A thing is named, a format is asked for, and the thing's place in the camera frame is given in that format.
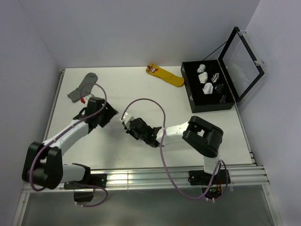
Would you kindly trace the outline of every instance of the gray sock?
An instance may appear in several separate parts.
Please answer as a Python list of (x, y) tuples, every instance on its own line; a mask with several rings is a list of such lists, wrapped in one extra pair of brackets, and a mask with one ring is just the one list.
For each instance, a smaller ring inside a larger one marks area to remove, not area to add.
[[(77, 102), (80, 100), (80, 91), (83, 88), (83, 86), (87, 83), (96, 83), (98, 80), (98, 77), (94, 73), (89, 73), (85, 76), (84, 80), (81, 82), (78, 88), (76, 88), (74, 91), (69, 93), (67, 96), (71, 99), (72, 102)], [(86, 85), (82, 92), (81, 95), (82, 97), (88, 96), (91, 93), (91, 90), (93, 88), (93, 85)]]

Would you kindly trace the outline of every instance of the yellow sock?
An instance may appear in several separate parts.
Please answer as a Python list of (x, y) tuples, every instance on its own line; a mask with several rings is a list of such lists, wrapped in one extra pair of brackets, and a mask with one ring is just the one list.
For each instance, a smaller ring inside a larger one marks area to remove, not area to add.
[(160, 78), (176, 87), (180, 87), (184, 84), (184, 78), (178, 77), (168, 71), (165, 71), (164, 69), (158, 67), (157, 65), (154, 65), (153, 63), (147, 65), (146, 72), (147, 74)]

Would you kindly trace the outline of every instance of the metal latch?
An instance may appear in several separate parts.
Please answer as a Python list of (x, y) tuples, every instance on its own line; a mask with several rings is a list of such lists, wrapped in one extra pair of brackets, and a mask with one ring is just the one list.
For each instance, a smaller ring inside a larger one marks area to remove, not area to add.
[(254, 63), (256, 66), (260, 66), (260, 65), (264, 64), (264, 61), (263, 60), (254, 60)]
[(246, 34), (246, 31), (245, 30), (241, 30), (241, 31), (238, 32), (238, 34), (239, 34), (239, 36), (243, 36), (243, 35)]

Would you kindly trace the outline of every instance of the cable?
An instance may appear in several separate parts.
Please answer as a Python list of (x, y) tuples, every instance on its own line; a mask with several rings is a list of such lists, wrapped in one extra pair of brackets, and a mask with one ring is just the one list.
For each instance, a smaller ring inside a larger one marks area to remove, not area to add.
[[(222, 47), (222, 46), (223, 46), (224, 44), (226, 44), (226, 43), (227, 43), (227, 41), (225, 41), (222, 45), (220, 45), (219, 48)], [(210, 53), (208, 56), (206, 56), (206, 57), (203, 59), (203, 61), (206, 60), (208, 57), (210, 57), (213, 53), (215, 53), (219, 48), (217, 48), (215, 51), (213, 51), (213, 52)]]
[(100, 202), (96, 203), (96, 204), (92, 204), (92, 205), (85, 205), (85, 204), (80, 204), (80, 203), (76, 203), (77, 205), (79, 206), (82, 206), (82, 207), (94, 207), (94, 206), (99, 206), (100, 204), (104, 203), (104, 201), (106, 201), (106, 199), (108, 198), (108, 191), (105, 190), (103, 187), (98, 187), (98, 186), (94, 186), (94, 185), (85, 185), (85, 184), (79, 184), (79, 183), (76, 183), (74, 181), (71, 182), (72, 184), (75, 184), (75, 185), (78, 185), (78, 186), (83, 186), (83, 187), (90, 187), (90, 188), (93, 188), (93, 189), (102, 189), (104, 192), (105, 192), (105, 197), (103, 200), (101, 200)]
[[(164, 156), (163, 156), (163, 141), (164, 141), (164, 137), (165, 137), (165, 135), (166, 135), (166, 130), (165, 130), (166, 114), (165, 114), (165, 111), (164, 111), (163, 107), (162, 107), (158, 102), (156, 102), (156, 101), (154, 101), (154, 100), (152, 100), (152, 99), (148, 99), (148, 98), (140, 98), (140, 99), (136, 99), (136, 100), (132, 101), (132, 102), (125, 108), (125, 110), (124, 110), (124, 112), (123, 112), (121, 118), (124, 117), (124, 115), (125, 115), (125, 113), (127, 112), (128, 108), (129, 108), (133, 103), (135, 103), (135, 102), (137, 102), (137, 101), (140, 101), (140, 100), (148, 100), (148, 101), (151, 101), (151, 102), (155, 103), (155, 104), (162, 110), (162, 113), (163, 113), (163, 136), (162, 136), (162, 139), (161, 139), (161, 142), (160, 142), (160, 146), (159, 146), (159, 147), (160, 147), (160, 156), (161, 156), (161, 160), (162, 160), (162, 163), (163, 163), (165, 172), (166, 172), (166, 174), (167, 174), (167, 176), (168, 176), (170, 182), (171, 182), (172, 185), (175, 187), (175, 189), (176, 189), (181, 195), (185, 196), (186, 198), (191, 199), (191, 200), (200, 200), (200, 199), (202, 199), (202, 198), (207, 194), (207, 192), (209, 191), (209, 189), (210, 189), (210, 187), (211, 187), (211, 185), (212, 185), (212, 181), (213, 181), (213, 179), (214, 179), (214, 175), (215, 175), (215, 173), (216, 173), (216, 171), (217, 171), (217, 169), (218, 169), (218, 167), (220, 166), (221, 163), (224, 165), (224, 168), (225, 168), (225, 170), (226, 170), (226, 172), (227, 172), (227, 166), (226, 166), (225, 162), (224, 162), (223, 160), (219, 160), (219, 161), (217, 162), (217, 164), (216, 164), (216, 166), (215, 166), (215, 169), (214, 169), (214, 171), (213, 171), (213, 173), (212, 173), (212, 176), (211, 176), (211, 178), (210, 178), (208, 187), (207, 187), (207, 189), (204, 191), (203, 194), (201, 194), (199, 197), (192, 197), (192, 196), (189, 196), (189, 195), (187, 195), (186, 193), (184, 193), (184, 192), (183, 192), (183, 191), (175, 184), (173, 178), (171, 177), (171, 175), (170, 175), (170, 173), (169, 173), (169, 171), (168, 171), (168, 168), (167, 168), (167, 166), (166, 166), (166, 163), (165, 163), (165, 160), (164, 160)], [(228, 173), (227, 173), (227, 175), (226, 175), (226, 186), (225, 186), (225, 190), (226, 190), (227, 187), (228, 187), (228, 176), (229, 176), (229, 175), (228, 175)], [(224, 194), (224, 192), (221, 194), (220, 197), (216, 198), (215, 200), (220, 199), (220, 198), (222, 197), (223, 194)]]
[(37, 153), (36, 157), (34, 158), (34, 160), (33, 160), (33, 162), (32, 162), (32, 166), (31, 166), (30, 172), (29, 172), (29, 183), (30, 183), (32, 189), (33, 189), (34, 191), (36, 191), (36, 192), (39, 192), (39, 191), (42, 191), (42, 190), (45, 189), (44, 187), (41, 188), (41, 189), (37, 189), (37, 188), (34, 186), (34, 183), (33, 183), (33, 170), (34, 170), (34, 167), (35, 167), (35, 165), (36, 165), (36, 163), (37, 163), (39, 157), (40, 157), (41, 154), (43, 153), (43, 151), (45, 151), (50, 145), (52, 145), (53, 143), (55, 143), (58, 139), (60, 139), (61, 137), (63, 137), (67, 132), (69, 132), (71, 129), (73, 129), (75, 126), (77, 126), (77, 125), (80, 124), (81, 122), (83, 122), (83, 121), (85, 121), (85, 120), (87, 120), (87, 119), (89, 119), (89, 118), (91, 118), (91, 117), (93, 117), (93, 116), (99, 114), (99, 113), (105, 108), (105, 105), (107, 104), (107, 94), (106, 94), (106, 92), (104, 91), (104, 89), (103, 89), (100, 85), (98, 85), (98, 84), (96, 84), (96, 83), (87, 83), (87, 84), (85, 84), (85, 85), (82, 87), (81, 91), (83, 90), (83, 88), (84, 88), (86, 85), (93, 85), (93, 86), (96, 85), (96, 86), (98, 86), (99, 88), (102, 89), (103, 94), (104, 94), (104, 104), (103, 104), (103, 106), (102, 106), (97, 112), (95, 112), (95, 113), (93, 113), (93, 114), (91, 114), (91, 115), (89, 115), (89, 116), (87, 116), (87, 117), (84, 117), (84, 118), (80, 119), (79, 121), (77, 121), (76, 123), (74, 123), (73, 125), (71, 125), (70, 127), (68, 127), (67, 129), (65, 129), (64, 131), (62, 131), (55, 139), (53, 139), (52, 141), (50, 141), (48, 144), (44, 145), (44, 146), (42, 147), (42, 149)]

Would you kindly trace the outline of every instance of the white wall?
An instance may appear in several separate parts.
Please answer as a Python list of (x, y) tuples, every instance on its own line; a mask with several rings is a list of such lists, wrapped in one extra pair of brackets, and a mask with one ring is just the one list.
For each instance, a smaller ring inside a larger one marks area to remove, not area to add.
[(61, 67), (99, 67), (202, 59), (260, 0), (19, 1)]
[(301, 222), (300, 12), (300, 0), (261, 0), (246, 31), (266, 74), (239, 106), (282, 220), (296, 226)]
[(0, 3), (0, 225), (11, 225), (28, 145), (41, 141), (59, 70), (16, 0)]

